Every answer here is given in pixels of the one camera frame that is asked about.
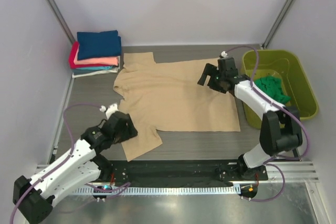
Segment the beige t shirt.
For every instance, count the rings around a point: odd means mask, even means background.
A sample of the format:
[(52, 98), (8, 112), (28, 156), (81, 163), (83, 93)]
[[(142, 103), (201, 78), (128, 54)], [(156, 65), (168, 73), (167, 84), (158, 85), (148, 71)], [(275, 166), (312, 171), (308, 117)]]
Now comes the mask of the beige t shirt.
[(234, 97), (197, 84), (215, 58), (157, 63), (152, 52), (143, 52), (125, 53), (123, 60), (113, 89), (122, 96), (119, 110), (138, 131), (122, 143), (127, 161), (160, 146), (159, 131), (240, 131)]

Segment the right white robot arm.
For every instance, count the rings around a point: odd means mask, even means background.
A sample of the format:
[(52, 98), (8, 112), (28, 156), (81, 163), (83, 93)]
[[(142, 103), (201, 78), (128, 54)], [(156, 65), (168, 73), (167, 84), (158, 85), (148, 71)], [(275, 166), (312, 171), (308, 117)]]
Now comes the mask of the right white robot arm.
[(237, 160), (236, 172), (241, 179), (250, 179), (256, 168), (265, 162), (302, 145), (298, 109), (275, 101), (261, 91), (249, 76), (239, 74), (232, 57), (219, 58), (217, 65), (207, 63), (197, 83), (220, 93), (229, 92), (261, 119), (259, 143)]

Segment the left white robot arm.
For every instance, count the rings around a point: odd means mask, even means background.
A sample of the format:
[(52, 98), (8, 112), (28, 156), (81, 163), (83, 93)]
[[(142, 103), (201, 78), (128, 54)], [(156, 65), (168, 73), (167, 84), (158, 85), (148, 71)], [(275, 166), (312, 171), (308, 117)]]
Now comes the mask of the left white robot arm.
[(89, 127), (70, 150), (30, 178), (14, 182), (14, 211), (29, 223), (41, 223), (53, 208), (78, 187), (112, 176), (112, 163), (101, 152), (127, 141), (138, 132), (129, 114), (115, 111), (98, 125)]

